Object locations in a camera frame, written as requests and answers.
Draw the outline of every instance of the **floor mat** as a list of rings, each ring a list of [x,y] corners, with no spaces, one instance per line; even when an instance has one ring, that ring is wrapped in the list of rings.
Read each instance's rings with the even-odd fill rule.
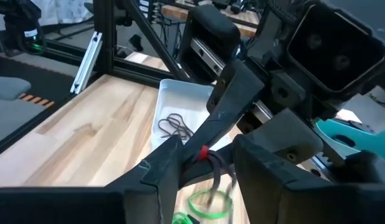
[[[0,100],[0,141],[45,109],[24,100]]]
[[[33,96],[25,93],[23,93],[19,98],[24,101],[28,101],[37,105],[45,106],[46,108],[48,108],[49,106],[52,106],[55,103],[54,101],[50,101],[48,99],[44,99],[38,96]]]
[[[17,77],[31,83],[27,95],[39,96],[48,101],[60,101],[70,94],[73,77],[51,70],[27,65],[0,57],[0,76]]]

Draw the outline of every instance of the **white plastic bin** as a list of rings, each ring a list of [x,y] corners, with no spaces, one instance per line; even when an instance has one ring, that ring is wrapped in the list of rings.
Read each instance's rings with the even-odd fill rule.
[[[162,138],[166,133],[158,127],[161,119],[167,118],[171,113],[180,114],[186,126],[195,132],[209,116],[206,109],[213,87],[198,85],[195,83],[182,82],[177,80],[165,79],[159,84],[158,100],[156,102],[153,125],[151,129],[151,146],[155,150],[165,142],[167,138]],[[161,127],[169,132],[174,129],[166,122],[161,123]],[[229,135],[225,135],[215,145],[212,150],[218,150],[231,143]]]

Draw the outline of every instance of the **green rubber band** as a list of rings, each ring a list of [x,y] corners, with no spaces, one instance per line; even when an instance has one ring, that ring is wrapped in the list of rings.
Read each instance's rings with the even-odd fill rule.
[[[204,194],[204,193],[208,193],[210,190],[202,190],[200,192],[197,192],[195,194],[193,194],[192,196],[190,196],[188,198],[188,207],[190,208],[190,210],[195,214],[197,215],[199,218],[205,218],[205,219],[210,219],[210,220],[215,220],[215,219],[219,219],[219,218],[223,218],[225,217],[226,215],[229,214],[230,210],[231,210],[231,206],[232,206],[232,199],[226,195],[226,193],[224,192],[221,192],[219,190],[217,190],[215,192],[215,194],[219,194],[221,196],[223,196],[226,201],[224,203],[227,203],[227,207],[226,207],[226,210],[221,212],[221,213],[204,213],[202,211],[199,211],[198,209],[196,209],[193,205],[193,200],[201,195],[201,194]]]
[[[172,224],[193,224],[193,222],[183,212],[176,212],[173,215]]]

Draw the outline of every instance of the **red band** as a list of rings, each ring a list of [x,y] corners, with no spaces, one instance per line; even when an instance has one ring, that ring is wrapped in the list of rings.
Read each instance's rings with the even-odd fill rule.
[[[201,150],[199,151],[198,160],[206,159],[208,150],[209,148],[207,146],[202,146]]]

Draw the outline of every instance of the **black wire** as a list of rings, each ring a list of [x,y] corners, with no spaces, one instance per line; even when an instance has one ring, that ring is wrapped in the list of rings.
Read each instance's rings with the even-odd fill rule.
[[[373,99],[377,104],[379,104],[379,105],[385,107],[385,102],[383,102],[383,101],[377,99],[377,97],[376,97],[375,95],[370,94],[370,98]]]
[[[162,9],[158,10],[158,14],[161,16],[161,30],[163,32],[163,37],[164,37],[164,45],[167,47],[168,46],[168,38],[166,36],[165,32],[165,16],[162,13]]]
[[[174,51],[174,55],[173,55],[173,58],[175,60],[177,60],[178,56],[179,56],[179,50],[180,50],[180,45],[181,45],[181,39],[182,39],[182,35],[181,35],[181,30],[180,30],[180,27],[178,29],[178,39],[176,40],[177,41],[177,44],[176,44],[176,50]]]
[[[159,37],[161,40],[162,40],[162,34],[163,34],[163,32],[162,32],[162,29],[161,29],[161,36]]]
[[[226,192],[224,195],[225,202],[227,201],[227,199],[229,198],[229,195],[231,194],[232,190],[237,184],[237,177],[235,176],[233,170],[230,169],[230,167],[227,165],[223,157],[220,154],[218,154],[216,151],[208,150],[207,160],[209,160],[213,169],[213,185],[212,185],[212,188],[209,190],[209,199],[206,204],[207,208],[209,208],[213,202],[213,198],[216,194],[216,191],[220,186],[221,169],[224,169],[232,179],[231,183],[226,188]],[[227,210],[227,203],[224,204],[223,209]],[[229,212],[229,223],[232,223],[232,212],[233,211],[231,208]]]
[[[171,25],[167,25],[166,28],[167,28],[167,34],[169,35],[169,28],[170,28]]]
[[[167,122],[172,128],[174,128],[174,131],[171,133],[170,131],[164,129],[161,126],[161,123],[163,122]],[[182,140],[187,141],[194,134],[194,132],[189,127],[187,127],[183,117],[177,113],[171,113],[167,118],[160,119],[158,121],[158,127],[160,130],[166,133],[166,135],[162,136],[162,138],[169,138],[174,134],[178,134]]]
[[[278,4],[277,0],[265,0],[266,4],[269,6],[269,8],[272,10],[272,12],[283,22],[289,24],[289,25],[294,25],[297,21],[297,18],[287,12],[284,11]]]

